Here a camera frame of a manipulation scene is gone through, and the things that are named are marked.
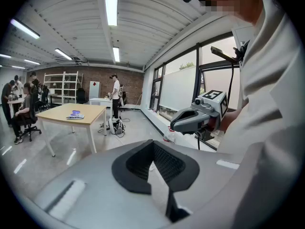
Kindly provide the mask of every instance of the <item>white floor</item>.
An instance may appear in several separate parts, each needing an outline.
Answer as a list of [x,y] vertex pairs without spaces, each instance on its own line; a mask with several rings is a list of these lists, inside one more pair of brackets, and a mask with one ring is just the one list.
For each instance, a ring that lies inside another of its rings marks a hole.
[[[102,117],[93,124],[93,138],[97,152],[104,152],[141,140],[161,141],[163,139],[140,111],[123,111],[121,117],[130,119],[130,122],[124,122],[126,133],[122,138],[112,135],[110,131],[107,131],[107,136],[98,133]],[[21,144],[14,145],[15,135],[13,129],[7,126],[2,107],[0,108],[0,125],[2,171],[15,189],[30,199],[33,199],[43,186],[58,174],[91,155],[84,128],[75,128],[73,134],[68,126],[45,123],[50,144],[56,154],[55,157],[52,157],[45,146],[42,135],[39,135],[38,132],[32,134],[32,142],[29,141],[28,136],[25,136]]]

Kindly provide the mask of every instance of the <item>purple object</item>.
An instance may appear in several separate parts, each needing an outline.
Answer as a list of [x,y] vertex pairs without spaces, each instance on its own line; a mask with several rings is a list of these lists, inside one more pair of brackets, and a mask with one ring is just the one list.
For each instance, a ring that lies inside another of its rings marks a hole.
[[78,114],[80,113],[80,111],[78,110],[72,110],[72,116],[78,116]]

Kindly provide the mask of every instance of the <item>fluorescent light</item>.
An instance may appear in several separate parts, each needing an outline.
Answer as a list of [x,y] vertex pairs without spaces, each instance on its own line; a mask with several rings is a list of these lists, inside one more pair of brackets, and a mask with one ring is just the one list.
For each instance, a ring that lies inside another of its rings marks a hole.
[[11,56],[6,55],[6,54],[1,54],[1,53],[0,53],[0,57],[3,57],[3,58],[11,58]]
[[25,69],[24,67],[19,67],[19,66],[14,66],[12,65],[13,68],[17,68],[17,69]]
[[65,58],[67,58],[68,60],[72,60],[72,58],[70,58],[68,55],[66,55],[63,51],[59,50],[58,48],[55,49],[55,51],[61,54],[62,56],[64,56]]
[[116,62],[120,62],[120,50],[119,48],[113,48],[114,58]]
[[17,28],[19,28],[20,30],[24,31],[25,33],[29,34],[30,36],[34,37],[35,39],[38,39],[40,38],[40,35],[37,34],[35,31],[31,30],[29,27],[27,27],[25,24],[15,20],[15,19],[12,19],[10,21],[10,23],[14,26],[16,26]]
[[29,63],[33,63],[33,64],[40,64],[40,63],[37,63],[37,62],[31,61],[31,60],[27,60],[27,59],[25,59],[24,61],[29,62]]
[[118,25],[118,0],[105,0],[108,25]]

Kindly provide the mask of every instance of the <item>office chair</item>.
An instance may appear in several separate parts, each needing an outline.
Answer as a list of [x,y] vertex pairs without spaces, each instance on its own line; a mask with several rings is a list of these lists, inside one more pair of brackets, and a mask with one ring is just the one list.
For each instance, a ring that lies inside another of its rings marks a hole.
[[85,104],[87,103],[87,99],[86,99],[86,96],[85,96],[85,90],[83,88],[79,88],[76,92],[76,102],[78,104]]
[[48,89],[45,89],[42,93],[42,97],[41,97],[41,101],[39,101],[39,107],[40,107],[40,112],[43,110],[43,109],[49,109],[49,106],[48,106],[48,94],[49,94],[49,90]]
[[31,89],[30,111],[29,111],[30,117],[28,118],[28,117],[25,117],[25,114],[20,114],[22,120],[17,122],[18,125],[24,126],[24,132],[22,133],[22,135],[20,137],[23,137],[24,135],[29,133],[30,142],[32,141],[31,132],[39,132],[39,134],[41,134],[41,130],[37,129],[37,126],[32,126],[32,124],[35,124],[38,120],[37,117],[35,116],[35,94],[34,93],[36,92],[36,89],[33,89],[33,88],[35,88],[35,87],[32,87],[32,89]]

